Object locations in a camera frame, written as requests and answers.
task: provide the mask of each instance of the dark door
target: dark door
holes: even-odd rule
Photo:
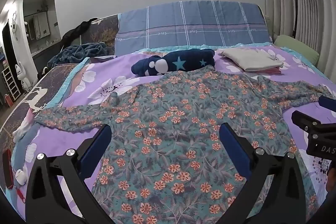
[[[7,58],[9,68],[12,72],[12,75],[14,77],[14,80],[20,92],[22,93],[23,90],[22,90],[21,81],[17,78],[16,69],[15,69],[15,65],[17,65],[17,60],[15,57],[14,49],[13,49],[13,44],[12,44],[12,39],[11,39],[11,30],[9,28],[8,22],[5,25],[4,29],[2,30],[2,38],[3,38],[3,47],[6,53],[6,58]]]

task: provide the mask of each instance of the metal bolt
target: metal bolt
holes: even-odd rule
[[[265,150],[263,150],[262,148],[257,148],[257,149],[255,150],[255,152],[256,152],[258,155],[263,155],[263,154],[265,154]]]
[[[67,151],[67,156],[73,156],[75,154],[75,150],[74,149],[69,149]]]
[[[295,155],[294,155],[292,152],[288,152],[288,153],[287,153],[287,157],[288,157],[288,158],[291,158],[291,159],[294,159],[294,158],[295,158]]]
[[[43,153],[39,153],[36,157],[38,160],[41,160],[44,158],[44,154]]]

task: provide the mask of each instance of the purple bedspread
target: purple bedspread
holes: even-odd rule
[[[293,57],[290,53],[287,53],[281,49],[278,49],[274,46],[259,47],[267,51],[271,55],[275,55],[278,59],[285,62],[285,66],[281,69],[281,75],[265,75],[265,77],[270,78],[274,81],[281,82],[294,82],[294,81],[307,81],[312,85],[323,84],[328,87],[331,93],[336,95],[333,90],[336,90],[336,85],[334,85],[328,79],[325,79],[313,72],[311,68],[301,63],[300,60]],[[78,87],[75,89],[73,94],[68,98],[64,99],[63,106],[75,106],[75,105],[84,105],[90,104],[92,102],[99,102],[103,100],[104,96],[109,94],[109,90],[112,90],[117,87],[118,90],[122,92],[122,89],[126,86],[135,86],[142,83],[148,83],[159,79],[161,76],[146,76],[140,77],[137,79],[135,75],[131,72],[131,66],[136,63],[138,60],[147,58],[149,55],[146,54],[128,54],[122,57],[108,60],[104,63],[95,63],[87,66],[86,71],[82,75],[82,80]],[[215,55],[216,65],[215,68],[219,71],[225,73],[239,73],[240,69],[232,63],[229,59]],[[247,73],[250,77],[256,77],[257,74]],[[315,159],[314,157],[307,156],[305,154],[305,149],[307,148],[307,138],[303,130],[299,129],[291,122],[291,113],[294,110],[300,110],[303,113],[306,113],[322,123],[326,122],[336,122],[336,113],[332,113],[330,110],[321,108],[318,103],[310,103],[303,105],[297,108],[290,108],[283,114],[283,118],[287,122],[290,131],[293,136],[293,147],[298,149],[301,153],[301,156],[307,166],[307,169],[310,173],[312,179],[317,199],[319,204],[325,198],[325,181],[326,174],[324,173],[327,165],[325,160]],[[33,151],[34,156],[36,157],[39,153],[45,153],[47,156],[57,156],[65,153],[66,150],[70,148],[77,149],[78,146],[83,142],[83,140],[92,137],[97,132],[97,128],[78,133],[68,133],[60,131],[58,129],[50,129],[44,126],[41,126],[38,132],[38,136],[31,142],[36,144],[36,150]],[[31,163],[26,162],[26,167],[28,173],[32,168],[33,161]],[[99,172],[100,164],[97,166],[94,174],[91,178],[86,179],[86,185],[91,190],[97,174]],[[72,211],[78,215],[80,212],[76,207],[72,197],[69,196],[67,192],[67,187],[62,181],[62,189],[65,192],[66,199],[70,204]],[[21,192],[26,195],[26,185],[21,188]],[[17,207],[21,215],[25,215],[25,205],[18,198]]]

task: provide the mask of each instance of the blue star print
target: blue star print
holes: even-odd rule
[[[201,62],[201,66],[205,66],[206,62],[203,59],[200,62]]]
[[[185,68],[183,67],[184,63],[185,63],[185,61],[181,61],[180,57],[178,57],[176,62],[173,62],[173,64],[176,65],[176,70],[179,70],[179,69],[185,70]]]

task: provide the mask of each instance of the floral shirt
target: floral shirt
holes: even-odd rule
[[[254,80],[206,66],[167,73],[98,105],[44,109],[36,121],[66,131],[110,125],[113,137],[92,192],[116,223],[215,223],[245,182],[219,140],[224,122],[254,148],[295,153],[309,216],[317,209],[315,191],[282,112],[321,95],[329,93],[303,81]]]

